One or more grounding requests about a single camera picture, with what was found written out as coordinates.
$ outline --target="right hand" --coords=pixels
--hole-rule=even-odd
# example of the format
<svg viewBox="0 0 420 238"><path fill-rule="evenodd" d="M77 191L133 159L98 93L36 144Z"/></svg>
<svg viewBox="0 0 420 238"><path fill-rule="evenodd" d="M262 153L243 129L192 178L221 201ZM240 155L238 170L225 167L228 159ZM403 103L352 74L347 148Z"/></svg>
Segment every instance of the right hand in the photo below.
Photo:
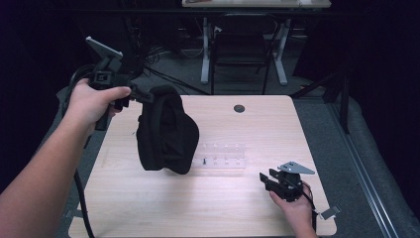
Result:
<svg viewBox="0 0 420 238"><path fill-rule="evenodd" d="M94 124L101 118L109 103L130 95L130 87L113 87L106 90L95 90L88 85L88 79L77 82L70 97L65 117L77 120L79 125L94 128ZM119 111L110 108L110 116Z"/></svg>
<svg viewBox="0 0 420 238"><path fill-rule="evenodd" d="M311 197L311 192L307 183L304 183L303 192ZM312 229L312 207L304 195L301 195L299 199L291 202L281 199L274 191L270 191L269 196L274 203L284 211L286 219L296 236L298 236L299 230Z"/></svg>

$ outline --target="black cloth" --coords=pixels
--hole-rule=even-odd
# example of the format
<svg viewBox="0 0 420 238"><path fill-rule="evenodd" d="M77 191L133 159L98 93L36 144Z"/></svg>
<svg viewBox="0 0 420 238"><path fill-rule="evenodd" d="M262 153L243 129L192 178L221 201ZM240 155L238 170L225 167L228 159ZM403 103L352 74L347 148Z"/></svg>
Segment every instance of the black cloth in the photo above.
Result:
<svg viewBox="0 0 420 238"><path fill-rule="evenodd" d="M169 85L151 89L153 103L143 103L137 140L139 156L146 171L168 168L185 175L197 148L197 124L184 112L182 99Z"/></svg>
<svg viewBox="0 0 420 238"><path fill-rule="evenodd" d="M1 192L34 155L53 123L58 100L46 70L38 67L4 15L0 36Z"/></svg>
<svg viewBox="0 0 420 238"><path fill-rule="evenodd" d="M407 203L420 217L420 21L416 1L332 1L362 6L367 20L321 21L294 75L317 81L351 68L350 95L362 108L378 149Z"/></svg>

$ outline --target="white table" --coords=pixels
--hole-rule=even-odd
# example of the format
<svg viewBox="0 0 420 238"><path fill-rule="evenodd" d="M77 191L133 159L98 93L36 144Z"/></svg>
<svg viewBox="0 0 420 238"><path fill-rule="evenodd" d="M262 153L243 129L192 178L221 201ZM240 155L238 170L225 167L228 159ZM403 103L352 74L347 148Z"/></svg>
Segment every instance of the white table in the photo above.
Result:
<svg viewBox="0 0 420 238"><path fill-rule="evenodd" d="M112 119L85 189L97 237L261 237L292 230L272 202L260 173L294 161L316 168L292 100L288 96L182 96L186 113L206 143L245 145L242 168L200 168L180 176L169 170L146 172L139 160L136 130L142 104ZM238 113L234 106L245 111ZM309 182L318 210L329 207L316 175ZM318 235L336 232L334 219L318 218ZM74 217L70 237L86 237Z"/></svg>
<svg viewBox="0 0 420 238"><path fill-rule="evenodd" d="M187 3L182 0L182 6L188 8L329 8L331 2L329 0L210 0L199 1L195 3ZM275 68L278 75L278 80L281 85L287 85L287 78L284 72L284 67L281 62L281 57L284 52L284 46L287 41L288 32L290 29L290 20L281 24L279 32L279 45L277 51L273 54ZM209 29L207 18L203 21L203 66L201 69L201 83L208 83L209 74L209 52L208 52L208 37Z"/></svg>

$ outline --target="forearm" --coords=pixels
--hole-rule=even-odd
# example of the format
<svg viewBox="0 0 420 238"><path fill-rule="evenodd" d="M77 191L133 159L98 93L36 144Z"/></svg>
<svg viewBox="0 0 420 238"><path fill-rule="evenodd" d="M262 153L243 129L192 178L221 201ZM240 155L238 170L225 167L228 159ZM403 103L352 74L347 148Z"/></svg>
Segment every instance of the forearm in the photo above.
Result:
<svg viewBox="0 0 420 238"><path fill-rule="evenodd" d="M293 232L296 238L316 238L318 237L311 225L302 225L293 227Z"/></svg>
<svg viewBox="0 0 420 238"><path fill-rule="evenodd" d="M1 237L54 236L87 136L87 126L64 117L0 195Z"/></svg>

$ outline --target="table surface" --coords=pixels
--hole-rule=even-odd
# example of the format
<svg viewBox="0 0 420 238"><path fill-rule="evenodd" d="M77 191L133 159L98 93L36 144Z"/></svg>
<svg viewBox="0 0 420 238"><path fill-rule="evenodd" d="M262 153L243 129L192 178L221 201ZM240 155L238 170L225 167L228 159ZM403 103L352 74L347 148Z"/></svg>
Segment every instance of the table surface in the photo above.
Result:
<svg viewBox="0 0 420 238"><path fill-rule="evenodd" d="M183 7L254 7L254 8L329 8L329 0L207 0L188 3L182 0Z"/></svg>
<svg viewBox="0 0 420 238"><path fill-rule="evenodd" d="M245 237L292 235L271 201L260 173L293 161L316 172L288 96L182 96L200 129L199 146L245 145L242 168L191 167L185 175L144 171L136 130L142 104L131 102L111 122L85 189L98 237ZM238 113L235 105L243 105ZM318 174L310 183L318 210L329 208ZM336 232L334 219L318 218L318 235ZM70 237L86 237L74 217Z"/></svg>

